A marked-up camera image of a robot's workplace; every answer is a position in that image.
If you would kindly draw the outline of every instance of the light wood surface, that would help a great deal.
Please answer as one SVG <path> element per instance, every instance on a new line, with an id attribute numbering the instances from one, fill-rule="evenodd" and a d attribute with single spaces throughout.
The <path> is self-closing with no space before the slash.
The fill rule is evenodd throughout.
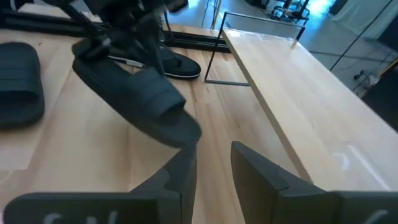
<path id="1" fill-rule="evenodd" d="M 397 133 L 304 47 L 223 36 L 301 177 L 325 190 L 398 190 Z"/>
<path id="2" fill-rule="evenodd" d="M 34 6 L 30 10 L 53 13 Z M 176 25 L 173 29 L 212 34 Z M 38 52 L 46 109 L 43 119 L 29 128 L 0 131 L 0 209 L 27 192 L 128 192 L 177 152 L 131 126 L 77 77 L 70 47 L 78 39 L 0 30 L 0 42 L 15 40 Z M 174 51 L 206 71 L 211 52 Z M 242 224 L 229 158 L 232 141 L 242 141 L 287 170 L 297 171 L 252 90 L 205 84 L 203 76 L 192 82 L 172 81 L 203 129 L 193 223 Z M 232 54 L 216 54 L 210 76 L 245 81 Z"/>

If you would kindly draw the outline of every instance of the metal rod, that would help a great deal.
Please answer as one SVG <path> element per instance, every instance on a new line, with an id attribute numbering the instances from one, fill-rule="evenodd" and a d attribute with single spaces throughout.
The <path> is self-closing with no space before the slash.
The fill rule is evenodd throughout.
<path id="1" fill-rule="evenodd" d="M 211 83 L 211 84 L 220 84 L 220 85 L 250 86 L 250 84 L 248 84 L 248 83 L 230 82 L 230 81 L 221 81 L 221 80 L 206 80 L 205 82 Z"/>
<path id="2" fill-rule="evenodd" d="M 336 63 L 330 68 L 330 71 L 332 71 L 336 65 L 339 63 L 339 61 L 344 57 L 344 55 L 350 50 L 350 48 L 355 44 L 355 42 L 367 31 L 367 29 L 374 23 L 374 21 L 376 21 L 376 19 L 379 18 L 379 16 L 384 12 L 384 10 L 387 9 L 387 7 L 392 3 L 392 0 L 390 0 L 385 6 L 384 8 L 379 12 L 379 14 L 372 20 L 372 22 L 370 22 L 366 28 L 355 38 L 355 40 L 348 46 L 348 48 L 344 51 L 344 53 L 342 55 L 340 55 L 340 57 L 337 59 Z"/>
<path id="3" fill-rule="evenodd" d="M 223 21 L 221 22 L 221 27 L 220 27 L 220 31 L 218 32 L 216 44 L 214 45 L 213 53 L 211 53 L 210 62 L 209 62 L 209 65 L 207 66 L 207 71 L 206 71 L 206 75 L 205 75 L 205 81 L 206 81 L 206 79 L 207 79 L 207 76 L 209 75 L 210 67 L 211 67 L 211 64 L 213 63 L 213 59 L 214 59 L 214 54 L 216 53 L 218 41 L 220 40 L 221 33 L 223 32 L 223 27 L 224 27 L 226 15 L 228 15 L 228 12 L 225 12 L 225 13 L 224 13 L 224 18 L 223 18 Z"/>
<path id="4" fill-rule="evenodd" d="M 301 36 L 303 35 L 305 31 L 305 27 L 301 27 L 300 32 L 298 32 L 297 36 L 296 36 L 296 40 L 299 41 Z"/>
<path id="5" fill-rule="evenodd" d="M 293 26 L 293 27 L 305 27 L 302 25 L 298 25 L 298 24 L 292 24 L 292 23 L 288 23 L 288 22 L 281 22 L 281 21 L 275 21 L 273 19 L 266 19 L 266 18 L 261 18 L 261 17 L 256 17 L 256 16 L 248 16 L 248 15 L 244 15 L 244 14 L 240 14 L 240 13 L 235 13 L 235 12 L 226 12 L 230 15 L 234 15 L 234 16 L 239 16 L 239 17 L 245 17 L 245 18 L 250 18 L 250 19 L 257 19 L 257 20 L 261 20 L 261 21 L 267 21 L 267 22 L 271 22 L 271 23 L 276 23 L 276 24 L 283 24 L 283 25 L 287 25 L 287 26 Z"/>

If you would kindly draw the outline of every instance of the black flip-flop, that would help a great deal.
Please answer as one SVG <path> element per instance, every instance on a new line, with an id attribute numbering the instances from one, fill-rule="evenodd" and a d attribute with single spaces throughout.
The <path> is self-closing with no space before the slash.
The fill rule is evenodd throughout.
<path id="1" fill-rule="evenodd" d="M 198 78 L 201 74 L 200 65 L 196 61 L 187 56 L 175 53 L 166 46 L 160 48 L 159 56 L 162 61 L 164 73 L 170 78 L 191 80 Z M 116 47 L 110 48 L 108 57 L 137 68 L 144 68 L 146 66 L 144 59 L 139 55 L 128 54 Z"/>

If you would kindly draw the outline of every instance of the wooden table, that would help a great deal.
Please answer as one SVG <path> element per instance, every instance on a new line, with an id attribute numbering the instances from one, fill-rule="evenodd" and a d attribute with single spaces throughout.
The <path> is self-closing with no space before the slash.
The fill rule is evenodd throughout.
<path id="1" fill-rule="evenodd" d="M 27 5 L 22 10 L 62 16 L 53 7 Z M 39 123 L 0 131 L 0 210 L 27 192 L 128 192 L 177 152 L 131 126 L 77 77 L 70 50 L 77 38 L 0 30 L 0 42 L 16 40 L 38 52 L 46 108 Z M 199 50 L 174 51 L 194 59 L 204 71 L 211 57 Z M 232 54 L 218 54 L 211 75 L 244 81 Z M 193 223 L 244 223 L 231 173 L 231 142 L 241 141 L 296 174 L 295 167 L 250 88 L 207 85 L 202 78 L 172 82 L 203 129 Z"/>
<path id="2" fill-rule="evenodd" d="M 224 29 L 300 176 L 325 190 L 398 190 L 398 135 L 301 44 Z"/>

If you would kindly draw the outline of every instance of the black slide sandal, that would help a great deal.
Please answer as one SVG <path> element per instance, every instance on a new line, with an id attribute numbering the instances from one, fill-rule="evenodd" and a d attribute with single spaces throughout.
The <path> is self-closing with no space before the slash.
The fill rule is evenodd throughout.
<path id="1" fill-rule="evenodd" d="M 76 74 L 124 119 L 150 137 L 184 147 L 201 136 L 198 123 L 183 109 L 185 99 L 153 67 L 135 74 L 110 59 L 73 62 Z"/>
<path id="2" fill-rule="evenodd" d="M 0 128 L 21 128 L 44 114 L 40 62 L 25 43 L 0 44 Z"/>

